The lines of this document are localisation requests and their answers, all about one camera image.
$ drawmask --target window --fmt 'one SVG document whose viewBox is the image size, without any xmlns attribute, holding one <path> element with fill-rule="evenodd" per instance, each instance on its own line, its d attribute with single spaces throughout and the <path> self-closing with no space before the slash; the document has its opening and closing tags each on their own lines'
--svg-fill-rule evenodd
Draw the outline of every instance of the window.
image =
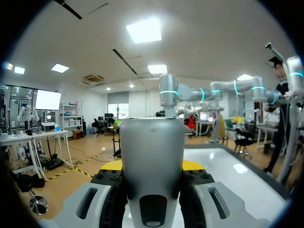
<svg viewBox="0 0 304 228">
<path fill-rule="evenodd" d="M 108 104 L 108 113 L 112 113 L 117 117 L 118 104 Z"/>
<path fill-rule="evenodd" d="M 129 104 L 108 104 L 108 113 L 112 113 L 114 118 L 122 120 L 129 117 Z"/>
</svg>

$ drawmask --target yellow black caution tape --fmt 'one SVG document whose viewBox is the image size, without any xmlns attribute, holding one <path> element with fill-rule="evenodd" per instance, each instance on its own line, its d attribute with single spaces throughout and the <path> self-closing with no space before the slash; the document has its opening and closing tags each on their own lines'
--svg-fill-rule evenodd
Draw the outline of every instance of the yellow black caution tape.
<svg viewBox="0 0 304 228">
<path fill-rule="evenodd" d="M 88 162 L 89 160 L 92 160 L 92 159 L 98 157 L 98 156 L 101 155 L 101 154 L 103 154 L 103 152 L 100 152 L 100 153 L 94 155 L 93 157 L 91 157 L 91 158 L 89 158 L 89 159 L 83 161 L 83 162 L 82 162 L 81 164 L 79 164 L 79 165 L 82 165 L 82 164 Z M 59 176 L 61 176 L 62 174 L 66 173 L 66 172 L 68 172 L 68 171 L 70 171 L 70 170 L 73 170 L 73 169 L 74 169 L 74 170 L 77 170 L 77 171 L 79 171 L 79 172 L 81 172 L 81 173 L 84 174 L 84 175 L 87 175 L 87 176 L 90 177 L 90 178 L 93 178 L 93 176 L 92 176 L 91 174 L 86 173 L 86 172 L 84 172 L 84 171 L 78 169 L 77 166 L 78 166 L 78 165 L 74 166 L 73 168 L 69 168 L 68 170 L 63 171 L 63 172 L 61 172 L 61 173 L 59 173 L 59 174 L 57 174 L 57 175 L 55 175 L 55 176 L 53 176 L 53 177 L 50 177 L 50 178 L 48 178 L 46 181 L 49 181 L 49 180 L 54 179 L 54 178 L 56 178 L 56 177 L 59 177 Z"/>
<path fill-rule="evenodd" d="M 61 176 L 62 174 L 66 173 L 66 172 L 69 172 L 69 171 L 72 170 L 72 169 L 73 169 L 73 168 L 69 168 L 69 169 L 66 170 L 66 171 L 63 171 L 63 172 L 61 172 L 61 173 L 59 173 L 59 174 L 57 174 L 57 175 L 55 175 L 55 176 L 53 176 L 53 177 L 48 178 L 46 181 L 50 181 L 51 179 L 54 179 L 54 178 L 56 178 L 56 177 L 59 177 L 59 176 Z"/>
<path fill-rule="evenodd" d="M 76 168 L 76 167 L 74 167 L 73 169 L 75 169 L 75 170 L 81 172 L 81 173 L 84 174 L 84 175 L 87 175 L 87 176 L 90 177 L 90 178 L 93 178 L 93 176 L 92 176 L 91 174 L 88 174 L 87 172 L 84 172 L 84 171 L 82 171 L 82 170 L 80 170 L 80 169 L 78 169 L 78 168 Z"/>
<path fill-rule="evenodd" d="M 89 158 L 89 159 L 83 161 L 83 162 L 82 162 L 81 164 L 79 164 L 79 165 L 82 165 L 82 164 L 84 164 L 84 163 L 86 163 L 86 162 L 88 162 L 88 161 L 90 161 L 90 160 L 92 160 L 92 159 L 98 157 L 98 156 L 101 155 L 101 154 L 103 154 L 103 152 L 100 152 L 100 153 L 94 155 L 93 157 L 91 157 L 91 158 Z"/>
</svg>

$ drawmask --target monitor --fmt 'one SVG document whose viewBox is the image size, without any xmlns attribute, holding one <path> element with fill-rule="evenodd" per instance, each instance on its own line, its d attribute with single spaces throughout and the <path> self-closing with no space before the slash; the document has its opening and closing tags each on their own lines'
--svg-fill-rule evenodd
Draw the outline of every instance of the monitor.
<svg viewBox="0 0 304 228">
<path fill-rule="evenodd" d="M 38 90 L 35 108 L 37 110 L 59 110 L 60 98 L 61 93 Z"/>
<path fill-rule="evenodd" d="M 110 117 L 111 115 L 112 115 L 112 113 L 105 113 L 105 114 L 104 114 L 104 117 L 105 117 L 104 119 L 105 119 L 105 120 L 109 119 L 109 117 Z"/>
<path fill-rule="evenodd" d="M 206 113 L 200 113 L 199 117 L 200 117 L 199 118 L 200 120 L 205 120 L 205 121 L 207 120 L 207 114 Z"/>
</svg>

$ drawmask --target black cap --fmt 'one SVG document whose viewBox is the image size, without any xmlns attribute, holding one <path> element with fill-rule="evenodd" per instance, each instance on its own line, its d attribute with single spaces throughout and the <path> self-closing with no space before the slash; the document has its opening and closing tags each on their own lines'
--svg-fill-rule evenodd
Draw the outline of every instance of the black cap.
<svg viewBox="0 0 304 228">
<path fill-rule="evenodd" d="M 278 57 L 276 57 L 276 56 L 271 58 L 269 61 L 274 63 L 274 67 L 276 67 L 276 65 L 278 65 L 278 64 L 283 65 L 282 61 L 280 59 L 278 59 Z"/>
</svg>

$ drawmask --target white table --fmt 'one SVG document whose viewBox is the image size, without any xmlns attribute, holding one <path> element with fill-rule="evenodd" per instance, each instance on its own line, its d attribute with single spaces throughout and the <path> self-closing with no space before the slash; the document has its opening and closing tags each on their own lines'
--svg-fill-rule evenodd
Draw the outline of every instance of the white table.
<svg viewBox="0 0 304 228">
<path fill-rule="evenodd" d="M 277 132 L 278 130 L 274 127 L 265 126 L 265 125 L 257 125 L 256 127 L 258 128 L 257 142 L 256 142 L 257 143 L 256 144 L 256 152 L 257 152 L 258 149 L 265 147 L 265 143 L 267 142 L 267 132 L 274 133 L 274 132 Z M 260 138 L 261 138 L 261 130 L 265 132 L 265 137 L 264 137 L 264 145 L 259 146 Z"/>
<path fill-rule="evenodd" d="M 38 165 L 36 163 L 36 158 L 35 158 L 35 155 L 34 155 L 31 139 L 32 139 L 31 135 L 24 134 L 22 137 L 17 137 L 15 135 L 11 134 L 11 135 L 8 135 L 8 137 L 6 137 L 5 139 L 0 139 L 0 145 L 1 146 L 9 146 L 9 145 L 14 145 L 14 144 L 27 143 L 28 144 L 28 149 L 29 149 L 29 154 L 31 156 L 33 165 L 30 165 L 30 166 L 27 166 L 27 167 L 24 167 L 24 168 L 20 168 L 20 169 L 17 169 L 17 170 L 13 170 L 13 172 L 14 173 L 20 173 L 20 172 L 25 172 L 27 170 L 34 170 L 38 174 L 39 178 L 41 178 L 41 175 L 39 173 L 39 169 L 41 168 L 41 164 L 40 164 L 39 160 L 38 161 L 39 161 L 40 167 L 38 167 Z"/>
<path fill-rule="evenodd" d="M 256 219 L 273 221 L 286 205 L 250 167 L 224 149 L 185 149 L 184 159 L 203 165 L 215 182 L 223 183 L 244 201 L 246 211 Z"/>
<path fill-rule="evenodd" d="M 43 132 L 43 133 L 40 133 L 40 134 L 33 133 L 32 140 L 33 140 L 33 143 L 34 143 L 35 154 L 36 154 L 37 160 L 39 162 L 39 170 L 40 170 L 41 174 L 43 175 L 44 179 L 47 179 L 47 178 L 46 178 L 46 176 L 43 172 L 43 169 L 42 169 L 42 166 L 41 166 L 41 163 L 40 163 L 40 160 L 39 160 L 37 146 L 36 146 L 36 140 L 41 141 L 42 138 L 52 138 L 52 137 L 54 137 L 55 140 L 57 140 L 57 142 L 58 142 L 58 146 L 59 146 L 62 161 L 65 162 L 66 164 L 68 164 L 69 166 L 73 167 L 73 162 L 72 162 L 72 158 L 71 158 L 71 154 L 70 154 L 70 148 L 68 146 L 67 133 L 68 133 L 67 130 L 59 131 L 59 132 Z M 67 143 L 66 144 L 67 152 L 68 152 L 68 156 L 70 158 L 71 163 L 68 163 L 67 161 L 65 161 L 63 159 L 63 154 L 62 154 L 61 145 L 60 145 L 60 136 L 61 135 L 63 135 L 63 138 L 65 139 L 65 141 Z"/>
</svg>

